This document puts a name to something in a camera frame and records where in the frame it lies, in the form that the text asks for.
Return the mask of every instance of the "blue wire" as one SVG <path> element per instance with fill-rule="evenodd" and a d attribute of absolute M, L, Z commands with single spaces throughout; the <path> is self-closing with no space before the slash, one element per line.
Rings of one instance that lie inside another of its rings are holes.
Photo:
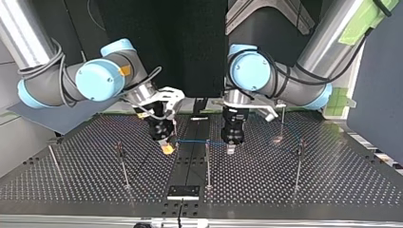
<path fill-rule="evenodd" d="M 202 141 L 202 140 L 177 140 L 178 143 L 204 143 L 206 144 L 207 141 Z M 212 142 L 208 141 L 210 144 L 225 144 L 225 142 Z"/>
<path fill-rule="evenodd" d="M 294 136 L 294 138 L 297 139 L 297 141 L 299 142 L 300 140 L 300 136 L 298 135 L 297 131 L 295 129 L 293 129 L 293 127 L 287 123 L 284 123 L 284 125 L 287 127 L 287 129 L 291 132 L 291 134 Z"/>

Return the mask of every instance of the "yellow object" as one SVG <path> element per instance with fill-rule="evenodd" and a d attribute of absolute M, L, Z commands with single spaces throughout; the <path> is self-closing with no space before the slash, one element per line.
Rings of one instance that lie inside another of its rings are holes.
<path fill-rule="evenodd" d="M 130 65 L 120 67 L 119 72 L 123 77 L 130 75 L 131 72 Z"/>
<path fill-rule="evenodd" d="M 174 148 L 174 146 L 172 146 L 172 144 L 162 145 L 161 149 L 163 150 L 163 153 L 165 155 L 170 155 L 175 151 L 175 148 Z"/>
<path fill-rule="evenodd" d="M 139 119 L 144 119 L 144 118 L 146 118 L 146 117 L 148 117 L 149 115 L 148 115 L 148 113 L 146 113 L 146 112 L 142 112 L 142 113 L 137 113 L 137 117 L 139 118 Z"/>

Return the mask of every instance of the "metal plate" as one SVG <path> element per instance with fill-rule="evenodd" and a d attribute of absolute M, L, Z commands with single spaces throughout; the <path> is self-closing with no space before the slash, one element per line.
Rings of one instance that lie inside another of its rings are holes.
<path fill-rule="evenodd" d="M 221 117 L 212 117 L 210 135 L 220 139 Z M 227 155 L 225 145 L 213 143 L 212 184 L 206 201 L 230 204 L 327 204 L 388 205 L 400 207 L 403 195 L 365 158 L 354 152 L 333 124 L 308 119 L 306 115 L 286 115 L 281 122 L 266 123 L 252 115 L 245 125 L 246 143 L 235 155 Z M 299 185 L 297 145 L 307 143 Z"/>
<path fill-rule="evenodd" d="M 178 117 L 180 136 L 187 120 L 187 116 Z M 135 116 L 102 115 L 71 139 L 54 146 L 60 173 L 50 154 L 34 158 L 27 163 L 27 170 L 0 185 L 0 199 L 51 204 L 162 203 L 176 153 L 164 155 L 147 131 L 147 123 Z M 126 151 L 130 190 L 124 188 L 122 165 L 115 155 L 117 141 Z"/>
<path fill-rule="evenodd" d="M 403 178 L 391 167 L 316 114 L 288 113 L 285 120 L 280 141 L 279 121 L 251 115 L 246 143 L 226 155 L 218 143 L 221 115 L 200 123 L 179 116 L 180 138 L 195 142 L 181 145 L 179 157 L 166 157 L 148 138 L 146 123 L 101 116 L 55 147 L 62 175 L 44 154 L 1 179 L 0 214 L 403 221 Z M 206 162 L 190 162 L 203 159 L 205 146 L 197 141 L 208 137 L 209 190 L 202 179 Z M 307 145 L 296 190 L 300 138 Z M 117 141 L 128 153 L 128 192 L 113 151 Z M 182 206 L 167 201 L 168 187 L 177 183 L 199 185 L 201 199 Z"/>
<path fill-rule="evenodd" d="M 210 121 L 215 142 L 223 122 Z M 402 220 L 403 179 L 387 164 L 319 114 L 288 113 L 285 122 L 281 135 L 280 121 L 251 115 L 234 155 L 210 145 L 213 187 L 204 190 L 200 218 Z"/>

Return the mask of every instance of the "orange label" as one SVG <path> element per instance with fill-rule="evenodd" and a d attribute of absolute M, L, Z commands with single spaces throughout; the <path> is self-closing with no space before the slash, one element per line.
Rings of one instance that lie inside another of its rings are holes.
<path fill-rule="evenodd" d="M 123 77 L 130 75 L 131 72 L 130 65 L 120 67 L 119 72 Z"/>

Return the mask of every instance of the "metal frame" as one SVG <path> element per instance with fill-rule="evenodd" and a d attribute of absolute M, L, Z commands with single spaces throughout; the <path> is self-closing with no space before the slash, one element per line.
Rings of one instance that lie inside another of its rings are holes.
<path fill-rule="evenodd" d="M 315 25 L 300 0 L 238 0 L 227 13 L 226 35 L 229 35 L 253 12 L 266 7 L 279 10 L 304 35 L 309 34 Z M 299 7 L 301 7 L 300 16 L 298 16 Z"/>

